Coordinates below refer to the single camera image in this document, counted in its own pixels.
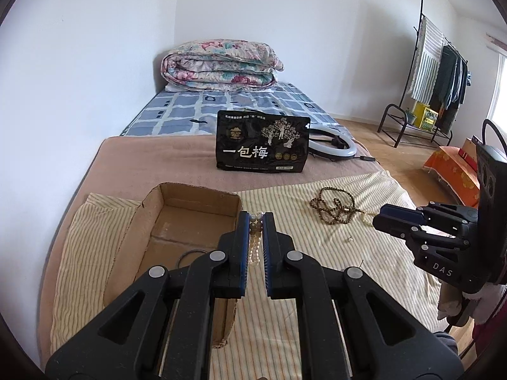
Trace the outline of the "dark hanging clothes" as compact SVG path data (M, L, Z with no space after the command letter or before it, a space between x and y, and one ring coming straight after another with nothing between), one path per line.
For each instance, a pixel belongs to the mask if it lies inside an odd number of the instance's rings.
M471 74L467 60L454 46L443 46L437 80L430 100L431 110L438 114L436 127L443 134L450 134L470 85Z

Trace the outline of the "open cardboard box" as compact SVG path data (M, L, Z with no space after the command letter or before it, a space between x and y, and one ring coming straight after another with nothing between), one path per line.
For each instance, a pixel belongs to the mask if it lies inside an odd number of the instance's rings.
M241 198L189 184L158 184L136 208L115 255L104 305L111 304L151 267L168 270L190 265L218 248L234 231Z

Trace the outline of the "yellow striped cloth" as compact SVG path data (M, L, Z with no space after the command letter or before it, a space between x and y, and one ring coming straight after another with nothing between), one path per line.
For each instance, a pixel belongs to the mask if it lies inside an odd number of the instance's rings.
M277 229L321 265L331 269L359 266L430 331L443 328L437 318L437 278L414 266L401 240L372 225L373 216L386 203L413 206L388 173L243 190L237 195L241 210L272 212ZM91 193L76 210L58 269L50 352L104 309L115 255L140 204ZM210 375L214 379L299 379L296 304L267 298L259 243L253 243L248 262L245 297L216 302Z

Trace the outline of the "yellow box on rack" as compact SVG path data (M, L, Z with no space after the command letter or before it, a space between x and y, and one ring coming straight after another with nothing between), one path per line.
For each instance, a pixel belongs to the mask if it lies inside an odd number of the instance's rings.
M413 115L415 116L413 125L418 129L426 131L432 131L438 119L438 113L421 102L416 103Z

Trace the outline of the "blue checked bed sheet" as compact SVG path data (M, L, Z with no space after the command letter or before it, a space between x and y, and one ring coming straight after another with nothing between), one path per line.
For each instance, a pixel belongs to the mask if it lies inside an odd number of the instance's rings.
M291 83L264 91L162 91L122 131L122 136L197 136L216 132L221 110L261 111L280 116L309 117L312 124L350 132Z

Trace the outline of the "boxes on orange stool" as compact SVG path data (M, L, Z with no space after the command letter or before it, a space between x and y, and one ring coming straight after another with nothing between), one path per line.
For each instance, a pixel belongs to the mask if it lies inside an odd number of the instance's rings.
M477 145L480 144L479 138L476 136L465 139L460 147L458 155L475 171L478 170L477 161Z

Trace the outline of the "black clothes rack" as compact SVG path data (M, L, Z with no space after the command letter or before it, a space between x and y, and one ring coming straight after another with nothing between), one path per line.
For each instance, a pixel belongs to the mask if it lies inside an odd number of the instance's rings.
M467 88L469 63L419 5L419 25L401 99L385 107L377 131L398 147L416 140L438 145L453 139L452 128Z

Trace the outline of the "striped hanging towel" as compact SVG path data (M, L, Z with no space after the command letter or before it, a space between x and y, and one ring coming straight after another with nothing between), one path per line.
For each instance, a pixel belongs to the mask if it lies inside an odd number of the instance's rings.
M425 105L429 104L433 94L445 43L445 36L440 29L422 16L407 93Z

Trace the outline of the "folded floral quilt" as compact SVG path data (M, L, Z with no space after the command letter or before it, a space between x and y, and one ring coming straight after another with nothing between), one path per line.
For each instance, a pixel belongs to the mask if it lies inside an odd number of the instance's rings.
M264 90L277 82L285 68L266 43L194 40L169 50L161 60L163 79L189 90Z

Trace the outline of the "brown blanket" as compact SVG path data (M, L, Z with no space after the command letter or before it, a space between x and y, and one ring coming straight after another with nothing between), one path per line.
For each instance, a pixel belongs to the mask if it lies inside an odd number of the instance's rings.
M331 162L309 157L301 173L247 173L216 168L215 138L201 136L115 136L101 143L91 166L58 225L41 283L38 341L40 360L50 353L52 306L64 241L76 210L89 193L141 201L157 186L171 182L224 191L255 190L285 184L304 184L379 172L379 161Z

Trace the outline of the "orange covered stool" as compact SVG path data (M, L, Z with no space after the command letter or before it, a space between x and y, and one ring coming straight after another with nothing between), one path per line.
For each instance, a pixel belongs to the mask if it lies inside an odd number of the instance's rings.
M463 205L477 208L479 204L477 173L459 155L459 150L456 147L442 146L431 154L423 164L423 168L437 174Z

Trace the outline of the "black snack bag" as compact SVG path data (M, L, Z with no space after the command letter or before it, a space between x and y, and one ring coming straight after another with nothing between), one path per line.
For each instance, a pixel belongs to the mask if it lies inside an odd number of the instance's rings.
M216 167L252 173L300 173L309 154L308 117L220 111Z

